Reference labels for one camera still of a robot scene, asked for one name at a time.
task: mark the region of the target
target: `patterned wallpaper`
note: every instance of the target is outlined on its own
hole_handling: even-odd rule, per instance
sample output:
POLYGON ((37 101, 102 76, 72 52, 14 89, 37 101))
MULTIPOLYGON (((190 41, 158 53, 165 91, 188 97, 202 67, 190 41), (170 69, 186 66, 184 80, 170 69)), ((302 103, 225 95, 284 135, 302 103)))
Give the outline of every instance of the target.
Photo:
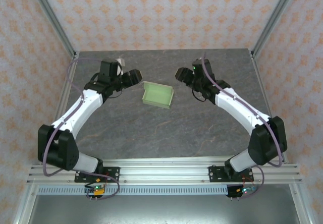
POLYGON ((75 50, 252 49, 279 0, 49 0, 75 50))
POLYGON ((288 134, 323 223, 323 0, 292 0, 257 58, 273 114, 288 134))
POLYGON ((37 0, 0 0, 0 223, 12 223, 69 56, 37 0))

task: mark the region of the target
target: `green box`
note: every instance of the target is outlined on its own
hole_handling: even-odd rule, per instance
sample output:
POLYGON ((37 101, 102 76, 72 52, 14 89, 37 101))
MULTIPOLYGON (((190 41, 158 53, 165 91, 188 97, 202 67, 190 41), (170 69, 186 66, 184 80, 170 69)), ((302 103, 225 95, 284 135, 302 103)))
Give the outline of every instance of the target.
POLYGON ((150 104, 166 109, 171 108, 171 102, 174 95, 174 89, 172 86, 147 81, 144 81, 143 83, 145 93, 143 94, 142 102, 144 104, 150 104))

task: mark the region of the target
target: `aluminum frame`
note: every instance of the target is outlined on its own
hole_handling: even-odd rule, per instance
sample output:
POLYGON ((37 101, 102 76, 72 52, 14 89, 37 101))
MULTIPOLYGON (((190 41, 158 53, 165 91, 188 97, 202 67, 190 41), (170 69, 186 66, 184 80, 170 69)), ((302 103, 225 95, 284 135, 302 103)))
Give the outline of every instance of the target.
MULTIPOLYGON (((230 156, 218 157, 178 157, 178 158, 144 158, 144 159, 108 159, 103 162, 105 166, 120 166, 121 186, 221 186, 231 184, 228 182, 210 183, 208 178, 208 166, 213 164, 223 166, 224 161, 230 156)), ((56 167, 48 166, 48 171, 56 170, 56 167)), ((308 200, 304 199, 302 189, 302 176, 297 164, 285 163, 280 168, 271 165, 262 167, 265 173, 265 184, 289 184, 293 200, 299 216, 300 223, 315 223, 308 209, 308 200)), ((255 183, 261 182, 261 173, 255 168, 255 183)), ((26 184, 24 197, 15 218, 16 224, 28 223, 35 203, 38 189, 42 185, 52 186, 79 186, 82 183, 74 182, 75 172, 62 171, 53 177, 45 177, 42 173, 42 165, 36 164, 31 171, 26 184)))
POLYGON ((63 43, 64 48, 66 49, 68 54, 73 57, 75 55, 75 51, 73 49, 73 46, 72 46, 70 40, 68 39, 63 27, 61 26, 58 18, 56 17, 54 10, 50 6, 48 0, 38 0, 38 2, 40 3, 41 7, 43 8, 44 13, 47 15, 48 20, 50 21, 50 23, 54 27, 55 31, 57 32, 60 40, 63 43))
POLYGON ((272 15, 270 16, 266 26, 264 27, 257 43, 252 50, 252 54, 254 57, 260 54, 262 47, 264 46, 265 42, 269 38, 272 30, 274 29, 276 23, 278 22, 281 14, 283 13, 284 9, 286 8, 289 0, 279 0, 277 6, 275 7, 272 15))

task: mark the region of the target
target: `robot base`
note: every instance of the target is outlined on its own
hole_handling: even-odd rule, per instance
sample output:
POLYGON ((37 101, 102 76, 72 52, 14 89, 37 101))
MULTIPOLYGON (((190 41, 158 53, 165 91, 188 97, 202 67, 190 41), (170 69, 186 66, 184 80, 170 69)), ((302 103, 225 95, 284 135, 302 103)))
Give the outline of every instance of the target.
POLYGON ((253 179, 253 172, 252 169, 246 169, 239 174, 233 175, 231 179, 229 176, 225 173, 224 166, 215 166, 212 165, 211 167, 208 167, 208 176, 210 179, 210 182, 250 182, 249 179, 254 181, 253 179))
MULTIPOLYGON (((103 167, 103 175, 108 175, 110 177, 115 178, 117 181, 119 181, 119 176, 120 176, 120 168, 119 167, 103 167)), ((105 178, 100 178, 100 181, 97 182, 96 180, 99 177, 97 176, 92 176, 92 175, 86 175, 83 173, 76 173, 75 174, 75 183, 115 183, 111 179, 105 179, 105 178)))

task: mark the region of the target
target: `purple cable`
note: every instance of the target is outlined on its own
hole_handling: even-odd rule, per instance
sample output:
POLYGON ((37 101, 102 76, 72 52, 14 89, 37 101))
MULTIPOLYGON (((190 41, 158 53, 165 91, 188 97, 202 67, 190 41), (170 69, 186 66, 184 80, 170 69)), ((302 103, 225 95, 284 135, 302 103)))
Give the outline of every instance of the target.
POLYGON ((45 152, 44 152, 44 157, 42 159, 42 171, 44 173, 45 176, 47 177, 50 177, 50 176, 53 176, 55 174, 57 174, 58 172, 62 171, 63 169, 59 169, 53 173, 47 173, 47 169, 46 169, 46 162, 47 162, 47 155, 48 155, 48 151, 49 151, 49 148, 50 148, 50 145, 51 143, 53 142, 54 140, 54 137, 56 135, 56 133, 59 131, 59 129, 61 128, 61 126, 69 119, 72 117, 72 115, 75 114, 75 112, 77 112, 77 110, 81 107, 81 105, 83 104, 83 100, 84 100, 84 94, 83 94, 83 91, 77 87, 75 84, 73 84, 72 80, 70 79, 70 70, 71 70, 71 66, 78 62, 79 60, 92 60, 92 61, 99 61, 101 62, 101 59, 93 59, 93 58, 79 58, 79 59, 74 59, 73 61, 70 62, 68 68, 67 68, 67 71, 66 71, 66 75, 67 75, 67 81, 73 86, 73 88, 75 88, 77 91, 80 92, 81 94, 81 100, 80 100, 80 103, 78 104, 78 106, 55 128, 55 130, 53 131, 53 133, 51 134, 48 142, 47 142, 47 145, 46 145, 46 148, 45 148, 45 152))
MULTIPOLYGON (((103 177, 103 178, 106 178, 106 179, 111 179, 112 181, 116 182, 116 184, 118 185, 118 188, 117 190, 111 194, 111 195, 105 195, 105 196, 102 196, 100 198, 98 198, 97 200, 105 200, 105 199, 108 199, 108 198, 111 198, 111 197, 114 197, 119 191, 120 191, 120 184, 118 182, 118 180, 116 180, 115 178, 113 177, 110 177, 108 175, 101 175, 101 174, 94 174, 94 173, 89 173, 89 172, 86 172, 86 171, 81 171, 81 173, 83 174, 86 174, 86 175, 92 175, 92 176, 98 176, 98 177, 103 177)), ((88 199, 91 199, 91 197, 89 196, 89 192, 90 190, 93 190, 94 188, 90 188, 86 191, 86 197, 88 199)))
POLYGON ((248 110, 250 110, 251 113, 253 113, 256 117, 258 117, 263 123, 264 125, 267 127, 269 133, 271 134, 273 140, 274 140, 274 143, 275 143, 275 146, 276 146, 276 149, 277 149, 277 153, 278 153, 278 159, 279 159, 279 163, 278 164, 274 164, 274 163, 271 163, 271 162, 268 162, 270 165, 274 166, 274 167, 280 167, 282 164, 283 164, 283 158, 282 158, 282 152, 281 152, 281 149, 279 147, 279 144, 278 144, 278 141, 277 141, 277 138, 274 134, 274 132, 272 131, 271 127, 269 126, 269 124, 261 117, 258 115, 257 112, 255 112, 250 106, 248 106, 248 104, 246 104, 245 102, 243 102, 241 99, 239 99, 238 97, 234 98, 234 96, 232 94, 230 94, 229 92, 226 92, 222 87, 220 87, 212 78, 211 76, 208 74, 207 70, 206 70, 206 67, 205 67, 205 63, 204 63, 204 57, 205 57, 205 54, 203 54, 202 58, 201 58, 201 61, 202 61, 202 67, 203 67, 203 70, 204 70, 204 73, 205 75, 207 76, 207 78, 209 79, 209 81, 213 84, 213 86, 215 86, 216 88, 218 88, 219 91, 225 93, 227 96, 235 99, 236 101, 238 101, 239 103, 241 103, 243 106, 245 106, 248 110))

